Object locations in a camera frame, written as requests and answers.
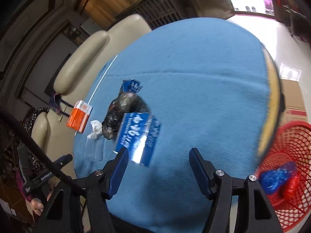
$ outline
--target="blue tablecloth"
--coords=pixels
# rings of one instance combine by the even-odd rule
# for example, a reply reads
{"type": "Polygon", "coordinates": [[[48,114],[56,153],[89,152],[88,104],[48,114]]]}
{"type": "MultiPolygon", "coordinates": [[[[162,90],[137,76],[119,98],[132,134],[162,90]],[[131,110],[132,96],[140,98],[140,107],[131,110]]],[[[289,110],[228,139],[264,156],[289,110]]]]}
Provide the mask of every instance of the blue tablecloth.
{"type": "Polygon", "coordinates": [[[234,177],[255,171],[270,93],[262,45],[245,29],[215,18],[177,21],[132,43],[107,72],[92,99],[86,129],[75,138],[77,177],[115,157],[113,141],[100,137],[103,159],[84,160],[86,137],[90,121],[104,120],[122,80],[131,78],[141,82],[139,95],[162,130],[150,167],[129,162],[109,211],[154,232],[202,232],[210,202],[196,183],[189,150],[197,147],[234,177]]]}

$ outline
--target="cardboard box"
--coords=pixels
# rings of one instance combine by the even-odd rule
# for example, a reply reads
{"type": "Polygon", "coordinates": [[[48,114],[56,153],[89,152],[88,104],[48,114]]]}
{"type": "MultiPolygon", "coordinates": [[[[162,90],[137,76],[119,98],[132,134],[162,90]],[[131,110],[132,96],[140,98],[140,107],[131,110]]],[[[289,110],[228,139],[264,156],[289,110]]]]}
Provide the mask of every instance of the cardboard box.
{"type": "Polygon", "coordinates": [[[83,133],[92,109],[93,107],[88,105],[86,102],[77,101],[76,105],[71,111],[66,125],[76,131],[83,133]]]}
{"type": "Polygon", "coordinates": [[[285,98],[285,110],[281,116],[279,126],[283,126],[291,121],[308,122],[304,99],[298,81],[281,79],[281,84],[285,98]]]}

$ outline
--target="orange carton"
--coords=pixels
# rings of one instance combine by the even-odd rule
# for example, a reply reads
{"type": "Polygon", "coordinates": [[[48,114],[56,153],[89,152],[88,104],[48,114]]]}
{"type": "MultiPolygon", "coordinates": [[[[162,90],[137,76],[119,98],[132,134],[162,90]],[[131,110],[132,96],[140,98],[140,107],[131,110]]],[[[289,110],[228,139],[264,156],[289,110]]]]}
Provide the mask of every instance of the orange carton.
{"type": "Polygon", "coordinates": [[[93,107],[86,102],[77,101],[76,105],[71,111],[70,117],[66,125],[76,131],[83,133],[92,109],[93,107]]]}

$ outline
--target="sofa armrest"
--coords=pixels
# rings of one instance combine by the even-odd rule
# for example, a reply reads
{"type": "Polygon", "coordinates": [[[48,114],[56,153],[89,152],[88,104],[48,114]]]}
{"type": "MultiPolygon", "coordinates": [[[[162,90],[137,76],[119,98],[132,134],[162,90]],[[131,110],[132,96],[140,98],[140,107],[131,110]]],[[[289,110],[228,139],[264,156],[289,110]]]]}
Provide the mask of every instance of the sofa armrest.
{"type": "Polygon", "coordinates": [[[32,139],[41,149],[43,148],[47,132],[48,132],[48,119],[46,118],[46,113],[41,112],[37,116],[31,132],[32,139]]]}
{"type": "Polygon", "coordinates": [[[65,94],[70,89],[75,78],[108,38],[106,31],[97,31],[75,50],[55,79],[54,90],[56,93],[65,94]]]}
{"type": "Polygon", "coordinates": [[[138,14],[126,17],[108,30],[110,38],[119,43],[120,50],[149,32],[151,32],[150,26],[138,14]]]}

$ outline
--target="blue packaging box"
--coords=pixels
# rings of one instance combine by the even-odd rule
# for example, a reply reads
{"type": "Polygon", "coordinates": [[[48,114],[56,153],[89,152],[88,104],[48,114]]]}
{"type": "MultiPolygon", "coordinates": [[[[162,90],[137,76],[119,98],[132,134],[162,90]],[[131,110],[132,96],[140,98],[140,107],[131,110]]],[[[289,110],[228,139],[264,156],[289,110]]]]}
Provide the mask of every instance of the blue packaging box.
{"type": "Polygon", "coordinates": [[[141,88],[142,87],[140,86],[140,82],[137,80],[124,80],[120,88],[120,93],[133,91],[135,94],[137,94],[141,88]]]}
{"type": "Polygon", "coordinates": [[[117,135],[115,152],[128,148],[129,159],[149,166],[161,123],[149,113],[126,113],[117,135]]]}

